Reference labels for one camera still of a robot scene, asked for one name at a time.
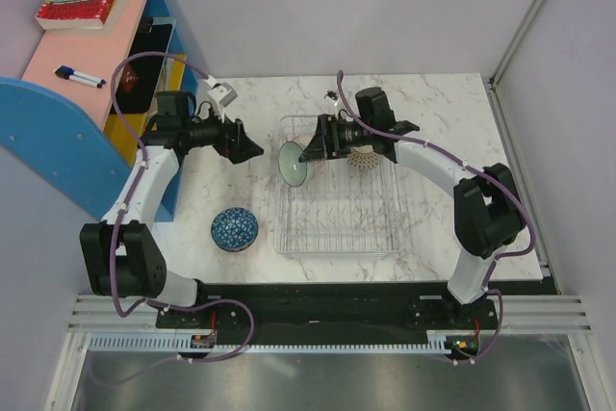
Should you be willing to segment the pale green bowl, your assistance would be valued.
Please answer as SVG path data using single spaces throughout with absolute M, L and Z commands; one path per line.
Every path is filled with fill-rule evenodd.
M 301 161 L 305 146 L 296 141 L 286 141 L 278 151 L 278 170 L 284 182 L 293 188 L 304 185 L 314 173 L 314 165 Z

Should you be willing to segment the brown patterned bowl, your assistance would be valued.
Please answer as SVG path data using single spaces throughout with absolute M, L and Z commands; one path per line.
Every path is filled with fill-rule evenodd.
M 352 167 L 356 167 L 362 170 L 375 169 L 381 162 L 382 156 L 367 147 L 353 148 L 347 161 Z

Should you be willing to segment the blue triangle pattern bowl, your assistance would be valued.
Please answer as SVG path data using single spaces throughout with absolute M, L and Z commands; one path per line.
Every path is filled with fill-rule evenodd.
M 220 249 L 240 252 L 250 247 L 257 239 L 259 224 L 255 215 L 246 208 L 225 209 L 214 218 L 211 236 Z

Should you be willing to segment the orange floral bowl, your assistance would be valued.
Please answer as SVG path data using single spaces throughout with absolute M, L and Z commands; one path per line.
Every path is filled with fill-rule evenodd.
M 292 141 L 295 141 L 299 144 L 307 145 L 313 136 L 311 134 L 298 134 L 292 138 Z

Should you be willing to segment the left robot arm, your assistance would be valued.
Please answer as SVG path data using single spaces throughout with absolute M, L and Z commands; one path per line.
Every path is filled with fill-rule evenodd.
M 157 93 L 158 112 L 137 138 L 139 152 L 121 193 L 99 222 L 85 224 L 80 232 L 95 295 L 113 301 L 139 296 L 178 306 L 178 317 L 190 327 L 208 322 L 212 306 L 197 295 L 197 280 L 167 268 L 150 228 L 169 183 L 191 150 L 211 146 L 234 165 L 263 155 L 243 122 L 225 113 L 236 96 L 226 84 L 214 87 L 207 93 L 208 114 L 200 117 L 193 93 Z

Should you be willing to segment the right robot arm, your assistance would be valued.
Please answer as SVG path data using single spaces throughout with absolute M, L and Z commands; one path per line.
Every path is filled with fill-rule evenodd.
M 396 119 L 386 92 L 371 87 L 355 94 L 358 113 L 320 115 L 314 136 L 298 155 L 301 163 L 344 159 L 369 146 L 389 161 L 408 167 L 447 193 L 453 201 L 454 233 L 461 246 L 441 303 L 443 321 L 455 328 L 475 317 L 474 302 L 487 292 L 500 253 L 526 227 L 510 169 L 496 163 L 483 170 L 466 167 L 445 149 L 420 136 L 420 127 Z

